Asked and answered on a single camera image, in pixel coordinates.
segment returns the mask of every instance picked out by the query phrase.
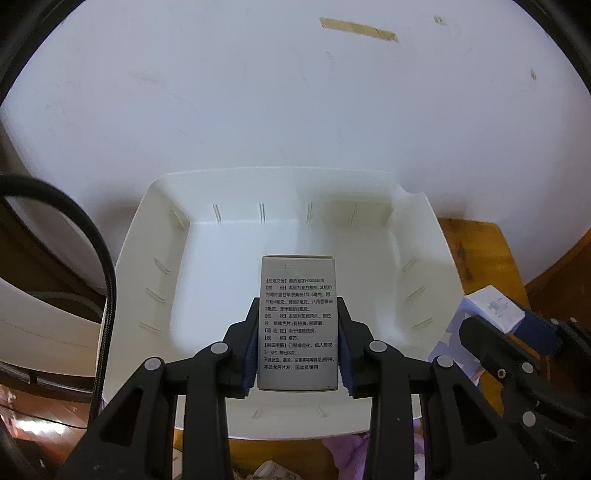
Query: black cable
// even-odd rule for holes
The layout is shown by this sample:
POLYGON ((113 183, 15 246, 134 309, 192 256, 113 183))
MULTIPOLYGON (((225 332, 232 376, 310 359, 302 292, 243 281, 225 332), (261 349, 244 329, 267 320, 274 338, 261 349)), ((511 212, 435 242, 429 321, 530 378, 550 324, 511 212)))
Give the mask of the black cable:
POLYGON ((64 422, 58 421, 58 420, 46 419, 44 417, 40 417, 39 415, 33 415, 32 413, 25 413, 23 411, 17 410, 16 408, 9 407, 8 405, 5 405, 4 403, 0 403, 0 407, 5 408, 10 411, 13 411, 14 413, 18 413, 19 415, 23 415, 25 417, 31 417, 32 419, 45 420, 48 423, 59 423, 60 425, 63 425, 64 427, 69 427, 71 429, 86 430, 88 428, 88 427, 78 427, 76 425, 70 425, 69 423, 64 423, 64 422))
POLYGON ((102 235, 92 220, 90 220, 90 217, 88 217, 86 212, 84 212, 74 200, 61 190, 42 180, 20 175, 0 174, 0 196, 23 197, 37 200, 56 208, 82 230, 99 257, 100 266, 105 275, 107 295, 95 382, 92 389, 92 397, 90 399, 88 423, 91 424, 91 422, 98 416, 102 402, 102 391, 103 386, 105 385, 109 347, 111 345, 113 324, 115 322, 116 281, 113 260, 102 235))

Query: screw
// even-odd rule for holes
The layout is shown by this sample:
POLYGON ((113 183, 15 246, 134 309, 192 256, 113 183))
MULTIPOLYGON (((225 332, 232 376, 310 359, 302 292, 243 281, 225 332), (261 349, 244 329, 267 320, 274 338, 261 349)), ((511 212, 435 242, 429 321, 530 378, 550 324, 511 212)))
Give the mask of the screw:
POLYGON ((533 367, 533 365, 532 365, 531 363, 529 363, 529 362, 523 362, 523 363, 521 364, 521 369, 522 369, 522 370, 523 370, 525 373, 527 373, 527 374, 532 374, 532 373, 534 373, 534 367, 533 367))
POLYGON ((160 365, 162 365, 162 362, 160 361, 160 358, 156 358, 154 356, 152 358, 148 358, 144 362, 144 368, 146 370, 156 370, 157 368, 160 367, 160 365))
POLYGON ((381 340, 374 340, 373 342, 371 342, 369 344, 369 349, 372 352, 376 352, 376 353, 381 353, 381 352, 385 352, 386 348, 388 348, 388 345, 386 345, 383 341, 381 340))
POLYGON ((523 425, 525 425, 526 427, 533 427, 535 425, 535 413, 531 410, 526 411, 521 416, 521 421, 523 422, 523 425))
POLYGON ((450 368, 453 365, 453 360, 447 355, 437 357, 437 364, 442 368, 450 368))
POLYGON ((228 346, 224 342, 216 342, 212 345, 211 351, 213 353, 226 353, 228 351, 228 346))

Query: wooden table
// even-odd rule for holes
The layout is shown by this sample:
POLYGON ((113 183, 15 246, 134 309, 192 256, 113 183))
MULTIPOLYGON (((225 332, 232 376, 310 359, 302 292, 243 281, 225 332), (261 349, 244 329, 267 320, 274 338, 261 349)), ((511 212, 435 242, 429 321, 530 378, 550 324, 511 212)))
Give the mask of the wooden table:
MULTIPOLYGON (((517 266, 501 230, 492 223, 440 219, 466 294, 492 284, 524 306, 529 306, 517 266)), ((482 391, 496 411, 502 411, 501 384, 487 372, 482 391)), ((183 434, 175 432, 175 447, 182 449, 183 434)), ((320 440, 266 442, 230 440, 232 463, 247 475, 266 460, 275 460, 304 480, 336 480, 337 469, 320 440)))

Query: white plastic bin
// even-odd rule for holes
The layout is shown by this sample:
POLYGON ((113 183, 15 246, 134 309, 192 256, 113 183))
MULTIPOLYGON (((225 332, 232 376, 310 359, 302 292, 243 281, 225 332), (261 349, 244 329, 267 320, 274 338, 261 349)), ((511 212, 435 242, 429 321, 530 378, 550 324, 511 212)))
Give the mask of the white plastic bin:
MULTIPOLYGON (((116 266, 110 400, 150 356, 191 357, 244 320, 261 258, 332 255, 337 295, 374 338, 427 359, 463 297, 424 194, 382 172, 231 168, 166 175, 148 189, 116 266)), ((420 415, 418 401, 413 402, 420 415)), ((251 390, 228 400, 232 437, 303 439, 369 429, 371 401, 251 390)), ((182 428, 184 398, 176 426, 182 428)))

